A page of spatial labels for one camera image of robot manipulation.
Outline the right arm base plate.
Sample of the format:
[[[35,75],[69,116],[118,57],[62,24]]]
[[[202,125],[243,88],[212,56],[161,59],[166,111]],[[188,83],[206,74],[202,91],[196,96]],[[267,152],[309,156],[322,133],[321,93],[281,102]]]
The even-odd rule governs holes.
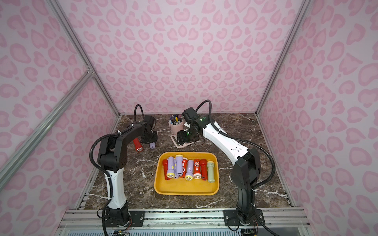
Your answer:
[[[244,214],[237,209],[223,210],[225,226],[249,226],[265,224],[263,212],[260,209],[252,209],[249,213]]]

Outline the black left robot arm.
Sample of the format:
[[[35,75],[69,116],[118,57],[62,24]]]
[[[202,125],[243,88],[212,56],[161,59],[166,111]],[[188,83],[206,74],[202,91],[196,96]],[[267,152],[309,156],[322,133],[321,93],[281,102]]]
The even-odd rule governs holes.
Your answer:
[[[136,122],[124,131],[105,137],[101,140],[97,164],[105,174],[108,198],[110,202],[104,207],[104,215],[109,218],[129,218],[128,202],[124,190],[124,169],[128,161],[128,144],[135,139],[150,144],[158,140],[153,130],[155,122]]]

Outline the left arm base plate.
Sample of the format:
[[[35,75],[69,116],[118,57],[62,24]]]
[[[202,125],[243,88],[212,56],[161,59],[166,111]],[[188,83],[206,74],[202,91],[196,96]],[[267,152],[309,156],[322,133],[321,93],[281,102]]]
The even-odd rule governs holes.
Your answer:
[[[103,226],[105,227],[142,227],[145,217],[145,211],[131,210],[121,211],[120,209],[107,209]]]

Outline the pale green flashlight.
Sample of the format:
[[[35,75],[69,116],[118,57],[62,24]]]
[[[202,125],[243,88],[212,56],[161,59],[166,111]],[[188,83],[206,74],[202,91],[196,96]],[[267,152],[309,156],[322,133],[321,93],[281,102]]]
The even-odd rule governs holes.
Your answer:
[[[207,176],[208,176],[209,183],[215,182],[214,168],[215,168],[215,163],[213,161],[208,161],[207,162]]]

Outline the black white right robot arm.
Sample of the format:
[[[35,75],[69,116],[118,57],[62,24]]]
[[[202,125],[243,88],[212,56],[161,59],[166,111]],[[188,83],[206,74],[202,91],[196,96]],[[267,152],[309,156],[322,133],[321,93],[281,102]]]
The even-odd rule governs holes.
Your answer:
[[[255,185],[259,179],[261,164],[259,153],[247,148],[224,132],[217,123],[211,123],[208,115],[190,118],[184,115],[187,136],[190,140],[202,136],[215,144],[231,161],[231,180],[238,187],[237,217],[243,225],[252,223],[256,213]]]

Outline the plain red flashlight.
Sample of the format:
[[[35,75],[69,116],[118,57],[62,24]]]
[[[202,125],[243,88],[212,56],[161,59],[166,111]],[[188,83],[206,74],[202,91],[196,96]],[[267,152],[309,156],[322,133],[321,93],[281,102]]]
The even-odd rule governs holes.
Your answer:
[[[208,180],[207,160],[201,159],[199,163],[200,163],[200,168],[201,168],[201,179],[204,181],[207,181]]]

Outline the purple flashlight group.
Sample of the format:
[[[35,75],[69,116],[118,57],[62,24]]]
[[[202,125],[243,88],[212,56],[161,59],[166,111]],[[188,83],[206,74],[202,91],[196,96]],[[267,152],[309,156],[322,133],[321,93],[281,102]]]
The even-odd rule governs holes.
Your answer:
[[[187,181],[193,180],[193,178],[194,178],[193,174],[194,174],[194,161],[188,160],[185,180],[187,180]]]

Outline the red white flashlight emblem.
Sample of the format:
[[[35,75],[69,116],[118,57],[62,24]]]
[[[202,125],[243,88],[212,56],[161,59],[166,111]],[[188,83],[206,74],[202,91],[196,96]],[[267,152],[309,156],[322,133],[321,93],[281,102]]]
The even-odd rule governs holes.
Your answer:
[[[199,159],[195,159],[194,160],[194,174],[193,174],[193,177],[196,180],[202,178],[201,167],[200,167],[200,160]]]

